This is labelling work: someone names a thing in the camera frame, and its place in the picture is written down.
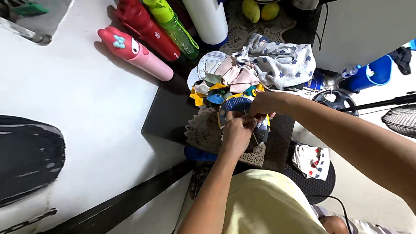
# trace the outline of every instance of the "hand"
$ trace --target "hand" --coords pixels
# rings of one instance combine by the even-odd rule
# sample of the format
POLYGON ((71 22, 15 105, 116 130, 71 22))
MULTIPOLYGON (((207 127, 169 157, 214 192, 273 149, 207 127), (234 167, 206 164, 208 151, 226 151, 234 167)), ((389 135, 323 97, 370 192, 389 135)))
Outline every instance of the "hand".
POLYGON ((221 152, 240 157, 247 149, 257 120, 238 111, 227 112, 221 152))
POLYGON ((281 99, 281 95, 284 94, 282 92, 259 92, 250 105, 248 116, 254 117, 258 122, 261 122, 266 118, 267 114, 270 118, 273 118, 276 112, 283 114, 283 111, 280 110, 276 103, 281 99))

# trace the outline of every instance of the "dark table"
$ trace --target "dark table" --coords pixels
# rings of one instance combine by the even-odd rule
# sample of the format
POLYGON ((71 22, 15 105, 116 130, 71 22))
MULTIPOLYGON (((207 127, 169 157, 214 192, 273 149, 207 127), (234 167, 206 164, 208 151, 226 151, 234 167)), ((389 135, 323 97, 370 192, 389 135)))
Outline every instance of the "dark table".
MULTIPOLYGON (((290 0, 282 0, 279 5, 283 10, 291 6, 290 0)), ((296 26, 282 34, 286 43, 313 44, 321 8, 316 10, 312 20, 297 21, 296 26)), ((186 60, 173 65, 175 72, 172 80, 162 82, 153 100, 142 133, 151 134, 180 144, 186 144, 185 125, 198 113, 193 99, 189 97, 190 90, 186 80, 189 72, 198 64, 199 59, 208 48, 200 48, 200 55, 194 60, 186 60)), ((266 153, 262 169, 283 173, 287 158, 290 139, 292 137, 294 120, 286 115, 278 115, 271 120, 271 132, 266 143, 266 153)))

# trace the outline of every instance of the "green water bottle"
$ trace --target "green water bottle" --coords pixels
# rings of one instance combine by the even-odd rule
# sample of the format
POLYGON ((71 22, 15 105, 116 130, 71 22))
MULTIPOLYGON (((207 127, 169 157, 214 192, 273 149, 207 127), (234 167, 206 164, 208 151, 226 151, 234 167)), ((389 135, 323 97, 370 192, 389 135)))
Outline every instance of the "green water bottle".
POLYGON ((156 21, 166 30, 182 53, 189 59, 198 57, 198 45, 178 20, 169 4, 165 0, 143 0, 143 2, 149 6, 156 21))

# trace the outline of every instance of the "pink water bottle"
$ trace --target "pink water bottle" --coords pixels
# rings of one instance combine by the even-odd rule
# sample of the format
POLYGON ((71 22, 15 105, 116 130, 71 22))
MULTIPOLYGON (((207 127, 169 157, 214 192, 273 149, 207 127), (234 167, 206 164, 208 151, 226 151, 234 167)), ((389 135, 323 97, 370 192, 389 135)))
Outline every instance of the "pink water bottle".
POLYGON ((98 35, 107 48, 118 57, 161 81, 172 79, 173 70, 130 35, 111 26, 99 29, 98 35))

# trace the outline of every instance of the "crochet doily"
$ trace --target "crochet doily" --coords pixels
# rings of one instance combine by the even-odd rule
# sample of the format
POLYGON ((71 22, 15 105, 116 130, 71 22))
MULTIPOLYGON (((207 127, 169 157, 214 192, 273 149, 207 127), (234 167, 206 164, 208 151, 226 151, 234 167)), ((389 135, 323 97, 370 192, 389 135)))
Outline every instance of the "crochet doily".
MULTIPOLYGON (((198 115, 194 115, 186 125, 186 142, 201 150, 218 154, 222 145, 221 130, 218 126, 218 107, 201 106, 198 115)), ((240 157, 241 162, 262 166, 266 146, 261 144, 253 153, 244 153, 240 157)))
POLYGON ((296 25, 296 20, 289 18, 282 9, 280 9, 276 18, 269 21, 260 19, 253 24, 244 16, 241 10, 241 2, 241 0, 235 0, 225 5, 229 39, 219 50, 227 55, 241 51, 241 48, 253 33, 266 36, 272 42, 284 43, 282 33, 296 25))

